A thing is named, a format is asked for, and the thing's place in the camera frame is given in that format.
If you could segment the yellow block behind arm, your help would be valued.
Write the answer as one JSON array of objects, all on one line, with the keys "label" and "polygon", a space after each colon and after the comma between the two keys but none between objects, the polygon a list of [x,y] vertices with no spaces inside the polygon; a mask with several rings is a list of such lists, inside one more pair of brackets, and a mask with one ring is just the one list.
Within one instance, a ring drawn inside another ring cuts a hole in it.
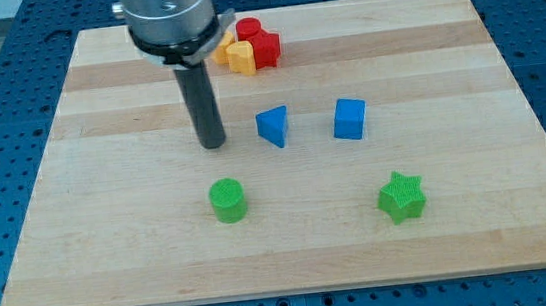
[{"label": "yellow block behind arm", "polygon": [[227,49],[236,41],[236,36],[231,32],[226,30],[219,44],[216,46],[216,49],[210,55],[211,60],[213,60],[217,65],[224,65],[228,63]]}]

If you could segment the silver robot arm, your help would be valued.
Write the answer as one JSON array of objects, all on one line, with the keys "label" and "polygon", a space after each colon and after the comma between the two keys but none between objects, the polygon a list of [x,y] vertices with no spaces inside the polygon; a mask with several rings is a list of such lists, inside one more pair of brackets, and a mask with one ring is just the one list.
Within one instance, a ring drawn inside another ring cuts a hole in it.
[{"label": "silver robot arm", "polygon": [[218,13],[213,0],[118,0],[112,10],[145,57],[177,70],[201,64],[235,20],[232,8]]}]

